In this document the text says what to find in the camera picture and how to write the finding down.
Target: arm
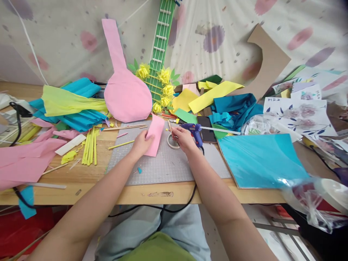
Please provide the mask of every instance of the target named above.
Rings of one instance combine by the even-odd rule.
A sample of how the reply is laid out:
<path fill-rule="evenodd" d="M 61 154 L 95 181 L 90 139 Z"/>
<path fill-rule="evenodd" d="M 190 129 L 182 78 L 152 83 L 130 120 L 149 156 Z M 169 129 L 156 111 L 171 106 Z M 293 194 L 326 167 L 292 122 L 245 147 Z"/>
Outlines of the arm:
<path fill-rule="evenodd" d="M 172 132 L 186 153 L 199 195 L 214 220 L 230 260 L 277 260 L 244 211 L 236 196 L 217 175 L 181 127 Z"/>
<path fill-rule="evenodd" d="M 131 151 L 91 188 L 55 225 L 28 260 L 82 260 L 92 236 L 112 211 L 131 170 L 150 147 L 147 131 L 135 139 Z"/>

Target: person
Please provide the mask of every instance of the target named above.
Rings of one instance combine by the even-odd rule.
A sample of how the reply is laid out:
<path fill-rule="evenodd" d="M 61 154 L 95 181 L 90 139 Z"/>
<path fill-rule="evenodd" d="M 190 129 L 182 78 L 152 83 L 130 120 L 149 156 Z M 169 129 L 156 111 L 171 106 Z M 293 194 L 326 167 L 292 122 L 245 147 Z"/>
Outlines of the person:
<path fill-rule="evenodd" d="M 91 188 L 37 246 L 28 260 L 82 260 L 113 210 L 131 170 L 150 147 L 141 132 L 130 152 Z M 203 204 L 214 220 L 230 260 L 277 260 L 242 205 L 209 165 L 188 130 L 172 128 L 187 155 Z M 170 205 L 166 209 L 180 209 Z M 178 213 L 141 206 L 118 216 L 118 224 L 99 242 L 96 260 L 210 260 L 200 212 L 189 205 Z"/>

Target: floral fabric backdrop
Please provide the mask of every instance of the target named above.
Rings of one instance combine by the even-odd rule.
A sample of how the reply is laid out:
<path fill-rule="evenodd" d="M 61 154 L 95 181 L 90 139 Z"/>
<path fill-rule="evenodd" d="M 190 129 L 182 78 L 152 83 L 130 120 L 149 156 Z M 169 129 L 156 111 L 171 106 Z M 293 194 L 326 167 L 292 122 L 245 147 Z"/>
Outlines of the floral fabric backdrop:
<path fill-rule="evenodd" d="M 111 77 L 102 18 L 117 21 L 126 61 L 150 60 L 160 0 L 11 0 L 16 10 L 9 1 L 0 1 L 2 80 L 45 83 L 18 14 L 50 85 Z M 257 23 L 291 58 L 278 80 L 301 64 L 347 72 L 342 0 L 185 0 L 174 11 L 165 66 L 181 83 L 218 74 L 244 84 L 262 62 L 261 50 L 246 42 Z"/>

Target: smartphone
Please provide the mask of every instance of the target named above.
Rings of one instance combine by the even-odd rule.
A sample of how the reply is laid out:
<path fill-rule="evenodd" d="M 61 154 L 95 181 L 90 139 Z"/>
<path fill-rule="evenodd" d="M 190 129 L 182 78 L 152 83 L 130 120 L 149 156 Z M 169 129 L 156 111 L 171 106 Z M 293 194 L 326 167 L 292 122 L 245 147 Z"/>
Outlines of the smartphone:
<path fill-rule="evenodd" d="M 203 127 L 211 128 L 210 120 L 208 117 L 197 116 L 197 121 Z M 202 131 L 200 132 L 200 135 L 202 137 L 203 142 L 217 143 L 217 140 L 216 140 L 215 135 L 214 135 L 214 131 L 212 131 L 212 130 L 202 129 Z"/>

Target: gray cutting mat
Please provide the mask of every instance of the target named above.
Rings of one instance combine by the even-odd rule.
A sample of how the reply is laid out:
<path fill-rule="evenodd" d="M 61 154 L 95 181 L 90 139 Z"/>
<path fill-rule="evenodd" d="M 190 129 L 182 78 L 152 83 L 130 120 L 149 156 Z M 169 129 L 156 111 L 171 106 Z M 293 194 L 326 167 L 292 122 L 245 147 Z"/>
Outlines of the gray cutting mat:
<path fill-rule="evenodd" d="M 149 129 L 151 121 L 137 121 L 133 123 L 122 123 L 122 127 L 127 125 L 147 124 L 147 128 L 124 129 L 119 131 L 119 135 L 128 132 L 127 135 L 119 137 L 115 145 L 134 140 L 137 135 Z M 172 149 L 167 144 L 167 138 L 170 134 L 166 131 L 168 123 L 164 125 L 164 129 L 159 143 L 159 149 L 156 157 L 142 156 L 135 164 L 126 185 L 143 185 L 155 183 L 194 181 L 186 154 L 181 149 Z M 107 168 L 109 172 L 132 148 L 132 143 L 123 145 L 113 149 L 111 159 Z M 206 159 L 221 178 L 231 178 L 231 174 L 222 159 L 220 153 L 213 144 L 203 143 Z"/>

